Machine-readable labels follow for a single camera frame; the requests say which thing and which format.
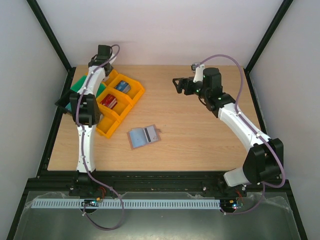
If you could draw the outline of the pink leather card holder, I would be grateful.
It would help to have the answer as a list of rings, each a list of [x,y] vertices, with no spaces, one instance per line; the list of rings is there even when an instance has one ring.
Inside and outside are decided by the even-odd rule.
[[[147,143],[147,139],[146,139],[145,131],[144,131],[145,127],[133,128],[127,132],[128,141],[130,144],[130,148],[132,150],[156,143],[156,142]],[[157,133],[158,133],[159,141],[160,141],[161,140],[160,130],[158,128],[156,128],[156,129],[157,129]]]

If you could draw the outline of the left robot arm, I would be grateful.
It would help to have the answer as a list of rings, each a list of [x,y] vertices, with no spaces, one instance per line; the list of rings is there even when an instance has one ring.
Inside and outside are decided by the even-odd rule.
[[[69,102],[78,136],[78,160],[76,171],[87,174],[95,171],[94,140],[101,112],[96,95],[100,84],[112,70],[113,47],[99,45],[97,54],[88,63],[88,74],[77,92],[71,93]]]

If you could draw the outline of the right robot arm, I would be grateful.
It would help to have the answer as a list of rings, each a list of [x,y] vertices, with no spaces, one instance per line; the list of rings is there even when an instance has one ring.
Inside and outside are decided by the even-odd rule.
[[[247,151],[243,166],[224,173],[218,191],[229,196],[236,186],[266,183],[269,178],[284,174],[284,146],[259,130],[236,106],[236,100],[223,91],[218,68],[195,69],[195,75],[172,80],[177,93],[197,95],[205,107],[224,122],[238,137]]]

